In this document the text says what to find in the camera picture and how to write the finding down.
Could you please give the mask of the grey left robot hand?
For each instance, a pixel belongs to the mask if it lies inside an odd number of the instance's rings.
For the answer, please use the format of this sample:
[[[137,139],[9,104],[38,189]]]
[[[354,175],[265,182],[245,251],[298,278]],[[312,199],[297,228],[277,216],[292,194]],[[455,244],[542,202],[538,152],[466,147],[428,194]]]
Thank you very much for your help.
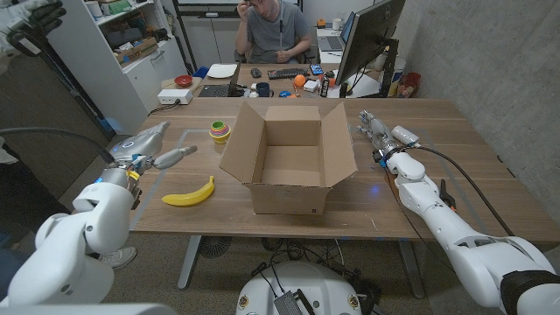
[[[129,137],[117,144],[109,153],[120,164],[132,165],[136,172],[143,174],[151,167],[164,170],[173,167],[183,157],[194,153],[196,145],[173,149],[156,156],[163,147],[163,138],[170,126],[169,121],[145,129],[136,136]]]

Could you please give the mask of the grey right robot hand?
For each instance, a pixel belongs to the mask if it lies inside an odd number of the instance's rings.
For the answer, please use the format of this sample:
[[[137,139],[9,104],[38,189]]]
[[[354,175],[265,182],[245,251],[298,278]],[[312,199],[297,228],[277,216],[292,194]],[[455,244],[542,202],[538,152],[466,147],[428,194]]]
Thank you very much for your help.
[[[357,128],[360,132],[367,135],[375,149],[387,156],[397,145],[390,133],[389,128],[375,115],[362,110],[359,114],[361,125]]]

